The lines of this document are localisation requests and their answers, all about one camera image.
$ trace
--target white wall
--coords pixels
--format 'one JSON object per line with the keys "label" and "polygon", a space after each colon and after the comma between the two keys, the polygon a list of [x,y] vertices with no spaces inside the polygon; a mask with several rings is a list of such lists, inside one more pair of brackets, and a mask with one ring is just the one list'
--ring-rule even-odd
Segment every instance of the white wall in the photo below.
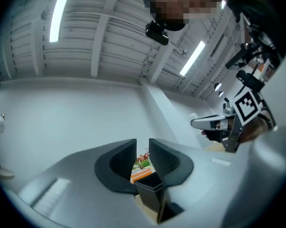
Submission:
{"label": "white wall", "polygon": [[[253,69],[249,66],[245,66],[242,68],[242,70],[245,70],[247,73],[251,73],[253,71]],[[239,70],[230,70],[221,81],[222,86],[219,91],[224,91],[223,96],[219,97],[218,92],[213,91],[211,95],[206,99],[215,113],[222,113],[222,106],[224,103],[223,99],[225,97],[227,97],[229,100],[232,100],[242,88],[243,84],[238,79],[236,79],[236,74],[238,71]]]}
{"label": "white wall", "polygon": [[138,86],[81,79],[43,78],[0,87],[0,162],[15,172],[6,181],[17,192],[65,156],[137,138],[137,154],[149,138],[161,138]]}
{"label": "white wall", "polygon": [[[191,123],[192,119],[189,117],[190,114],[195,113],[198,117],[215,114],[213,109],[206,101],[172,92],[165,92],[165,95],[176,108],[176,110],[186,119],[188,124]],[[207,148],[214,143],[213,141],[209,141],[205,136],[203,136],[200,129],[191,129],[193,135],[196,136],[202,148]]]}

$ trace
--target light fixture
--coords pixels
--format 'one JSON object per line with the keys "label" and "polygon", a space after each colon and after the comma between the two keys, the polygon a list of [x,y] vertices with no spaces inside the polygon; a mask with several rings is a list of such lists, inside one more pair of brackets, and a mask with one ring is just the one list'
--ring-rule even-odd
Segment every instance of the light fixture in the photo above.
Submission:
{"label": "light fixture", "polygon": [[187,61],[187,63],[181,70],[180,74],[182,76],[186,75],[186,73],[189,71],[191,66],[194,64],[194,62],[196,61],[196,59],[198,58],[198,56],[200,55],[204,47],[205,47],[205,44],[203,41],[201,41],[199,45],[197,46],[196,50],[194,51],[194,53],[192,54],[192,56],[190,57],[190,59]]}
{"label": "light fixture", "polygon": [[59,28],[67,0],[57,0],[56,6],[53,11],[51,27],[50,27],[50,42],[58,41]]}
{"label": "light fixture", "polygon": [[222,2],[221,2],[221,9],[224,9],[226,4],[227,4],[227,2],[225,0],[222,0]]}
{"label": "light fixture", "polygon": [[222,83],[215,83],[215,85],[214,85],[215,91],[218,91],[221,86],[222,86]]}

